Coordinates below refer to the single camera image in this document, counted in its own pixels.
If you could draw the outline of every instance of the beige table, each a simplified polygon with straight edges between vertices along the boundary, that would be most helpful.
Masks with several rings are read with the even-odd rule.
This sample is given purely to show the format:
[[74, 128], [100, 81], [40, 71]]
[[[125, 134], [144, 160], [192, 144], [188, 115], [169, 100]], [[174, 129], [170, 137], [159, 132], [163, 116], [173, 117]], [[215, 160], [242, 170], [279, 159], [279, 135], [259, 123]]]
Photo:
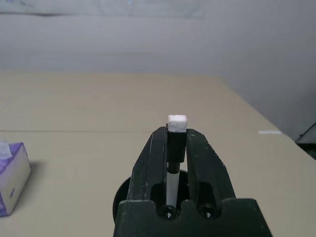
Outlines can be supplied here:
[[275, 237], [315, 236], [316, 161], [259, 134], [277, 128], [219, 79], [90, 73], [0, 74], [0, 140], [24, 142], [33, 168], [0, 236], [112, 236], [114, 195], [168, 114], [206, 135]]

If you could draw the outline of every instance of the white foam block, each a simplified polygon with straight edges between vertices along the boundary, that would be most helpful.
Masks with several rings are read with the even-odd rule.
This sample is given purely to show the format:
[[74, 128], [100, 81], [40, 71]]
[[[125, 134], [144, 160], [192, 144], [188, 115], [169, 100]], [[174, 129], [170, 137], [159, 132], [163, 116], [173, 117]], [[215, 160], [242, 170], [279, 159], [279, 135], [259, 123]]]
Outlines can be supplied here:
[[169, 115], [168, 116], [169, 132], [186, 132], [187, 117], [185, 115]]

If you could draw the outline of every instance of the screw hole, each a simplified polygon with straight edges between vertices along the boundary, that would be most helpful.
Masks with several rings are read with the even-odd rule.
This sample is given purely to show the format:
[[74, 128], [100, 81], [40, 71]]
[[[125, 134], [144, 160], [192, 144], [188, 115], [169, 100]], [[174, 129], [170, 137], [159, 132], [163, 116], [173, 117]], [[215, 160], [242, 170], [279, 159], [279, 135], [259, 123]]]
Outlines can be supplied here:
[[209, 203], [201, 205], [198, 210], [204, 219], [214, 219], [216, 216], [215, 207]]
[[173, 206], [164, 205], [159, 209], [160, 216], [167, 221], [172, 221], [178, 217], [177, 210]]

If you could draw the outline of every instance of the tissue box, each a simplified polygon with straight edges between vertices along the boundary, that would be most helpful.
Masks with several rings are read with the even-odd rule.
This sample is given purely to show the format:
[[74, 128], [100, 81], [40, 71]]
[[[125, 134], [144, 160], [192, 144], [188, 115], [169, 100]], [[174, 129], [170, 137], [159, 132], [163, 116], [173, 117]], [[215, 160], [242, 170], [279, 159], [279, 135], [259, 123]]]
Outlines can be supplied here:
[[31, 173], [23, 143], [0, 143], [0, 216], [10, 215]]

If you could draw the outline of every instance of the gray wall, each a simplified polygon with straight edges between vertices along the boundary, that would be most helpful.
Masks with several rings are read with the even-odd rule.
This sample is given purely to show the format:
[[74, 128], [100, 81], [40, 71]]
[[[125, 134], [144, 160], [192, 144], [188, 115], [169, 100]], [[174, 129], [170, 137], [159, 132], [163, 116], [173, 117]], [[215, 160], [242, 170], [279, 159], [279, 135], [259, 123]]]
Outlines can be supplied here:
[[0, 16], [0, 70], [221, 75], [297, 139], [316, 120], [316, 1], [210, 0], [203, 20]]

